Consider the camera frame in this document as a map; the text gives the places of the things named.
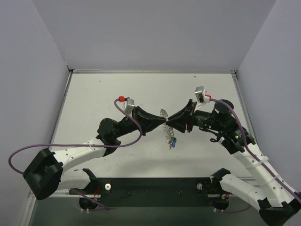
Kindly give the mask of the large metal keyring with loops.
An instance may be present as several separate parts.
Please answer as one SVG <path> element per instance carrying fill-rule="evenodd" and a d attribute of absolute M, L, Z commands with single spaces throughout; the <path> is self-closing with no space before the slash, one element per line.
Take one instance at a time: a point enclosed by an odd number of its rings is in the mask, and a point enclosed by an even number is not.
<path fill-rule="evenodd" d="M 165 118 L 166 122 L 168 121 L 168 114 L 164 109 L 160 110 L 160 116 Z M 166 143 L 169 145 L 169 149 L 172 149 L 171 143 L 176 138 L 174 136 L 173 128 L 169 127 L 166 123 L 164 123 L 162 126 L 163 126 L 163 131 L 164 131 L 164 134 L 166 137 Z"/>

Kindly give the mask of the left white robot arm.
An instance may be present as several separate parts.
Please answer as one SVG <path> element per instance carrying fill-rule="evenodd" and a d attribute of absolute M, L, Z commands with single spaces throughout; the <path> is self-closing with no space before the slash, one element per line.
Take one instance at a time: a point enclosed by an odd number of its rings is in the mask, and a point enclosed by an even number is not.
<path fill-rule="evenodd" d="M 166 122 L 165 118 L 147 113 L 140 107 L 133 107 L 131 113 L 124 112 L 124 118 L 116 121 L 101 120 L 95 138 L 83 144 L 63 145 L 62 150 L 50 151 L 48 145 L 31 161 L 23 172 L 23 178 L 37 200 L 44 200 L 57 190 L 77 188 L 90 194 L 96 189 L 92 173 L 85 169 L 64 175 L 73 167 L 89 160 L 102 158 L 118 148 L 137 143 L 137 140 L 122 144 L 118 138 L 139 131 L 139 138 Z"/>

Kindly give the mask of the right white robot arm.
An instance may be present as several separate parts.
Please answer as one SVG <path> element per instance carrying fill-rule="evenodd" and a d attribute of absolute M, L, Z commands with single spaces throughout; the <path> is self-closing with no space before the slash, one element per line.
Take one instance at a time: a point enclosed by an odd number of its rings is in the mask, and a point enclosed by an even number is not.
<path fill-rule="evenodd" d="M 218 189 L 231 193 L 258 210 L 269 226 L 283 226 L 301 209 L 301 194 L 289 186 L 269 163 L 255 139 L 242 126 L 228 100 L 212 100 L 212 112 L 200 111 L 202 103 L 190 100 L 179 112 L 168 117 L 167 125 L 181 133 L 191 132 L 197 126 L 203 132 L 216 136 L 219 143 L 252 175 L 255 187 L 221 168 L 210 176 Z"/>

